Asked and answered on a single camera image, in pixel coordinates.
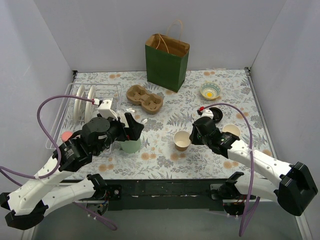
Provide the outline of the brown paper coffee cup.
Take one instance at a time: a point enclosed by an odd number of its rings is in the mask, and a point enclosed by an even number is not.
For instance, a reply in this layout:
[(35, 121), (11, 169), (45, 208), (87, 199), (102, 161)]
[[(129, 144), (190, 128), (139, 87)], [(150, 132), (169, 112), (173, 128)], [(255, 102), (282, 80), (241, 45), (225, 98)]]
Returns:
[(175, 148), (180, 152), (184, 152), (191, 144), (190, 134), (186, 131), (178, 131), (175, 133), (173, 141)]

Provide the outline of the black coffee cup lid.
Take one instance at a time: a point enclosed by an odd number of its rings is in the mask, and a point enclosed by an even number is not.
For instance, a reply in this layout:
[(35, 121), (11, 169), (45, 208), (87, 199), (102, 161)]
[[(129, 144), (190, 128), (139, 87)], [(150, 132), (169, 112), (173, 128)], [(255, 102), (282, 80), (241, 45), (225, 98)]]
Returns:
[(209, 110), (212, 112), (212, 120), (215, 124), (219, 123), (223, 118), (223, 112), (217, 107), (211, 107)]

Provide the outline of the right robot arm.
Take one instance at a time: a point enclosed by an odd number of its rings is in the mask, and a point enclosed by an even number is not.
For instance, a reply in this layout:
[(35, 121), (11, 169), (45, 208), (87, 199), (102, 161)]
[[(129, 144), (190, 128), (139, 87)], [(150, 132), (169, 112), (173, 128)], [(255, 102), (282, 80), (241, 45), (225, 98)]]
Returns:
[(220, 132), (207, 116), (193, 123), (189, 139), (193, 145), (207, 146), (213, 153), (245, 165), (262, 176), (237, 171), (221, 186), (211, 189), (216, 198), (237, 199), (241, 195), (253, 195), (278, 203), (291, 215), (301, 216), (318, 194), (305, 164), (291, 164), (252, 150), (238, 136)]

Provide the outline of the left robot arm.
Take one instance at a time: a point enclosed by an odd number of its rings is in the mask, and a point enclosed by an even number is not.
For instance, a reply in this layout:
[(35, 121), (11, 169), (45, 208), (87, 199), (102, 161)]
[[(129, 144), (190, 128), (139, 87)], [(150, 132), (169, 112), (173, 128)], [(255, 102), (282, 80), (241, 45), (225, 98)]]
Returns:
[(84, 180), (61, 188), (56, 187), (83, 166), (92, 162), (115, 142), (137, 141), (144, 129), (131, 113), (123, 117), (97, 116), (71, 134), (52, 154), (46, 164), (13, 192), (0, 195), (0, 206), (9, 212), (9, 227), (27, 230), (39, 224), (49, 213), (82, 199), (113, 198), (100, 174), (89, 174)]

